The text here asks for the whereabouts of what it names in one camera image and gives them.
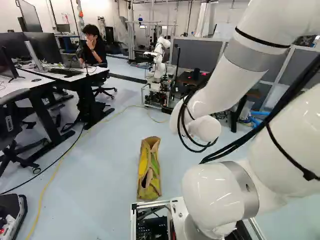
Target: black desk leg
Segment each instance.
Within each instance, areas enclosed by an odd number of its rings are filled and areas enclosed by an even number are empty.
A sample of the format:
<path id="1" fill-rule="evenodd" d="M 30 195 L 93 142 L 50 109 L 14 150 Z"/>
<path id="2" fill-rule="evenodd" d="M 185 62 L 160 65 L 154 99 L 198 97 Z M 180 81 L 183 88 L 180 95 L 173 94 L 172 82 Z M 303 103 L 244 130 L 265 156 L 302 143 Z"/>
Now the black desk leg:
<path id="1" fill-rule="evenodd" d="M 51 142 L 46 144 L 41 150 L 37 151 L 35 154 L 28 158 L 28 162 L 34 162 L 51 149 L 62 143 L 64 140 L 68 139 L 69 137 L 75 134 L 75 131 L 70 130 L 67 133 L 60 135 L 54 121 L 52 120 L 49 112 L 46 109 L 45 104 L 42 102 L 41 97 L 39 96 L 30 96 L 30 102 L 38 115 L 41 123 L 48 134 Z"/>
<path id="2" fill-rule="evenodd" d="M 80 101 L 78 105 L 82 107 L 82 109 L 79 109 L 80 118 L 83 121 L 83 117 L 86 116 L 85 118 L 87 120 L 87 124 L 84 126 L 85 130 L 90 129 L 93 125 L 115 110 L 114 108 L 109 108 L 107 111 L 104 111 L 106 104 L 96 102 L 95 95 L 91 88 L 91 82 L 89 80 L 82 82 L 77 93 Z"/>
<path id="3" fill-rule="evenodd" d="M 231 118 L 230 119 L 230 128 L 231 128 L 231 132 L 233 132 L 233 133 L 237 132 L 237 122 L 238 122 L 238 119 L 240 117 L 240 114 L 241 114 L 242 110 L 245 107 L 245 104 L 247 102 L 247 98 L 248 98 L 248 96 L 244 95 L 240 99 L 236 111 L 235 112 L 233 112 L 233 111 L 230 112 L 230 118 Z"/>
<path id="4" fill-rule="evenodd" d="M 46 94 L 46 97 L 48 98 L 49 103 L 46 104 L 45 106 L 46 108 L 51 108 L 54 105 L 62 104 L 63 102 L 68 101 L 69 99 L 72 99 L 74 96 L 72 94 L 69 94 L 67 96 L 61 96 L 59 98 L 55 98 L 55 95 L 53 94 L 53 92 L 50 91 Z"/>

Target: dark hair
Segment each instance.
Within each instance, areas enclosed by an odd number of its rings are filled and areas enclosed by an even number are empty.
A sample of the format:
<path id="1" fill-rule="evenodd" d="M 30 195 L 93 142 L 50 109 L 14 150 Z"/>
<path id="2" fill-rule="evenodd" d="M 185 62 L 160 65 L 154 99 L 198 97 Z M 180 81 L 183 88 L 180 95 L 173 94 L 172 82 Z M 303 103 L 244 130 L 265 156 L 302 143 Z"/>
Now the dark hair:
<path id="1" fill-rule="evenodd" d="M 82 32 L 84 34 L 90 34 L 90 35 L 93 35 L 93 36 L 97 36 L 98 39 L 101 39 L 99 28 L 97 28 L 96 25 L 87 24 L 82 29 Z"/>

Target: yellow bag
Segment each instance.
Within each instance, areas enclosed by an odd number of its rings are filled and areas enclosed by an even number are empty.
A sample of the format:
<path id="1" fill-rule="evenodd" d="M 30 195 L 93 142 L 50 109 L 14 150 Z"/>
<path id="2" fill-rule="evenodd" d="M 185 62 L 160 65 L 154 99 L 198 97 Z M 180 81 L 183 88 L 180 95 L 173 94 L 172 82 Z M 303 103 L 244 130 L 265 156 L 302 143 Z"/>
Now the yellow bag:
<path id="1" fill-rule="evenodd" d="M 162 195 L 158 148 L 160 138 L 143 139 L 140 148 L 137 198 L 155 200 Z"/>

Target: keyboard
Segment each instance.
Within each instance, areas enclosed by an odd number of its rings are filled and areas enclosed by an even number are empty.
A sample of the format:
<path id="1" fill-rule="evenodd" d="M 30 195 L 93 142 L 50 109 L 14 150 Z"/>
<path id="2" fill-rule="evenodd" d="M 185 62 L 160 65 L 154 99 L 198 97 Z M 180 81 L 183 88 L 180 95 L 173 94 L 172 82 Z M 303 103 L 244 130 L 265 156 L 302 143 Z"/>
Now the keyboard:
<path id="1" fill-rule="evenodd" d="M 63 69 L 63 68 L 50 68 L 49 73 L 61 74 L 61 75 L 66 75 L 68 77 L 72 77 L 72 76 L 82 74 L 83 72 L 69 70 L 69 69 Z"/>

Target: black shirt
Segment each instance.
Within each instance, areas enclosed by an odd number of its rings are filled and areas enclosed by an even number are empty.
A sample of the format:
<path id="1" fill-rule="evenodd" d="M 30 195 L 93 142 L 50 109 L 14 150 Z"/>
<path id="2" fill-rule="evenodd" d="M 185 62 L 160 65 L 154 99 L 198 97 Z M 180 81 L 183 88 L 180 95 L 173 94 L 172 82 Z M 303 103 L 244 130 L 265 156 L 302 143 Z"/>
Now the black shirt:
<path id="1" fill-rule="evenodd" d="M 101 58 L 103 63 L 107 62 L 106 47 L 105 47 L 104 42 L 99 38 L 97 38 L 97 40 L 96 40 L 96 44 L 94 46 L 94 51 L 96 52 L 96 54 L 99 55 L 99 57 Z M 95 59 L 95 56 L 93 55 L 92 51 L 90 50 L 90 48 L 87 46 L 86 43 L 83 44 L 83 52 L 82 52 L 81 58 L 83 60 L 85 60 L 86 63 L 91 64 L 91 65 L 99 63 Z"/>

